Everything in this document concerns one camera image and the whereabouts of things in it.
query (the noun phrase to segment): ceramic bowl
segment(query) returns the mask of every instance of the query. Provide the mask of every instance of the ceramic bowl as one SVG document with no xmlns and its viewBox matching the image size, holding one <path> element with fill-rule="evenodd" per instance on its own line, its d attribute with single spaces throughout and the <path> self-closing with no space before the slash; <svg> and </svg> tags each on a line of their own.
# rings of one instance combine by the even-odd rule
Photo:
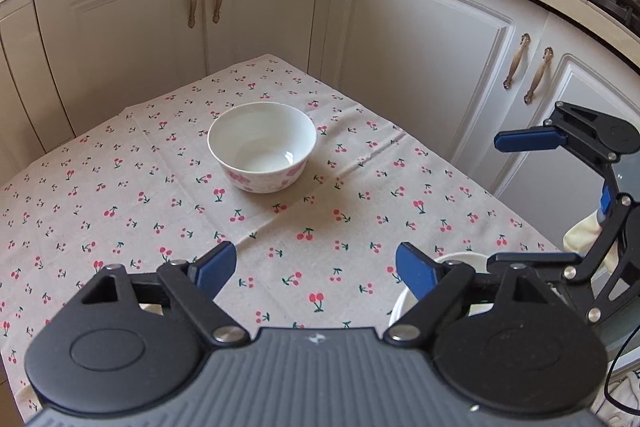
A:
<svg viewBox="0 0 640 427">
<path fill-rule="evenodd" d="M 486 260 L 488 258 L 489 257 L 487 255 L 483 255 L 481 253 L 464 251 L 443 255 L 442 257 L 436 259 L 436 263 L 444 263 L 445 261 L 450 261 L 451 259 L 457 259 L 458 261 L 462 261 L 463 263 L 467 263 L 469 266 L 472 266 L 478 273 L 487 273 Z M 418 299 L 416 299 L 414 294 L 409 291 L 409 288 L 405 288 L 396 300 L 393 311 L 391 311 L 389 326 L 396 322 L 417 303 Z M 469 315 L 484 313 L 485 311 L 489 311 L 492 307 L 493 304 L 472 304 L 469 309 Z"/>
<path fill-rule="evenodd" d="M 316 128 L 302 111 L 277 102 L 229 109 L 209 128 L 209 150 L 236 187 L 266 194 L 292 184 L 316 145 Z"/>
</svg>

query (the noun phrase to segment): tablecloth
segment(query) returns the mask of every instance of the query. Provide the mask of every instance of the tablecloth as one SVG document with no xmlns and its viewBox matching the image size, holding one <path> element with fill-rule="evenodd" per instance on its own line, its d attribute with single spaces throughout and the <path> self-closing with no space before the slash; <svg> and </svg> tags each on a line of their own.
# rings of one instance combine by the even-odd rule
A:
<svg viewBox="0 0 640 427">
<path fill-rule="evenodd" d="M 207 148 L 213 120 L 259 100 L 301 109 L 318 130 L 305 171 L 274 194 L 232 187 Z M 273 55 L 127 108 L 32 164 L 0 198 L 0 349 L 14 393 L 27 384 L 30 340 L 105 264 L 153 271 L 228 240 L 238 269 L 216 302 L 252 333 L 382 332 L 404 287 L 402 241 L 434 258 L 555 250 L 398 126 Z"/>
</svg>

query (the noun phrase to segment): pink floral pattern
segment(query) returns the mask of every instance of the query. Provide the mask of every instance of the pink floral pattern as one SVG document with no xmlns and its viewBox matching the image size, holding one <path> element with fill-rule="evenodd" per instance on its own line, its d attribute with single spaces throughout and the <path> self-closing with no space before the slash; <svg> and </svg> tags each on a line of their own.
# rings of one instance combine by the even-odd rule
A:
<svg viewBox="0 0 640 427">
<path fill-rule="evenodd" d="M 308 114 L 318 143 L 294 184 L 252 194 L 226 178 L 207 129 L 264 98 Z M 554 249 L 426 146 L 272 55 L 60 146 L 0 189 L 0 351 L 14 393 L 32 337 L 106 264 L 153 271 L 228 240 L 238 269 L 216 302 L 253 333 L 264 323 L 382 332 L 402 291 L 401 241 L 432 257 Z"/>
</svg>

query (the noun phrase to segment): cherry print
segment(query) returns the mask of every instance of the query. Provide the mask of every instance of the cherry print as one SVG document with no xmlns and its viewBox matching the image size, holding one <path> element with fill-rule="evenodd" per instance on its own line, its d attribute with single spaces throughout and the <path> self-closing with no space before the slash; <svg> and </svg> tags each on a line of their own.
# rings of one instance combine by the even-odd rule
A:
<svg viewBox="0 0 640 427">
<path fill-rule="evenodd" d="M 269 249 L 269 257 L 274 257 L 274 256 L 278 256 L 278 257 L 282 257 L 282 250 L 278 250 L 277 248 L 273 248 L 271 247 Z"/>
<path fill-rule="evenodd" d="M 342 221 L 344 223 L 348 223 L 351 220 L 351 216 L 345 216 L 341 213 L 340 208 L 334 208 L 334 216 L 336 221 Z"/>
<path fill-rule="evenodd" d="M 424 201 L 422 201 L 422 200 L 414 201 L 414 207 L 418 209 L 418 213 L 419 214 L 425 214 Z"/>
<path fill-rule="evenodd" d="M 311 232 L 313 231 L 314 229 L 305 229 L 302 233 L 296 235 L 296 239 L 301 241 L 302 239 L 306 238 L 307 241 L 311 241 L 314 238 L 314 236 L 311 234 Z"/>
<path fill-rule="evenodd" d="M 281 280 L 285 286 L 289 286 L 290 284 L 298 286 L 300 284 L 298 279 L 302 279 L 302 272 L 295 272 L 294 274 L 289 275 L 286 279 L 283 277 Z"/>
<path fill-rule="evenodd" d="M 162 254 L 162 259 L 164 260 L 164 262 L 168 263 L 169 257 L 171 256 L 173 251 L 172 250 L 167 250 L 165 247 L 160 247 L 158 250 Z"/>
<path fill-rule="evenodd" d="M 242 215 L 242 208 L 236 208 L 236 210 L 234 210 L 234 215 L 232 217 L 229 217 L 229 221 L 231 221 L 232 223 L 235 222 L 235 220 L 238 221 L 244 221 L 244 216 Z"/>
<path fill-rule="evenodd" d="M 373 293 L 373 284 L 370 282 L 368 282 L 366 286 L 358 284 L 358 290 L 360 290 L 360 293 L 367 293 L 371 295 Z"/>
<path fill-rule="evenodd" d="M 322 309 L 322 301 L 324 300 L 324 295 L 321 293 L 309 293 L 308 296 L 309 302 L 313 303 L 316 306 L 316 309 L 314 310 L 314 313 L 318 313 L 318 312 L 323 312 L 324 310 Z"/>
</svg>

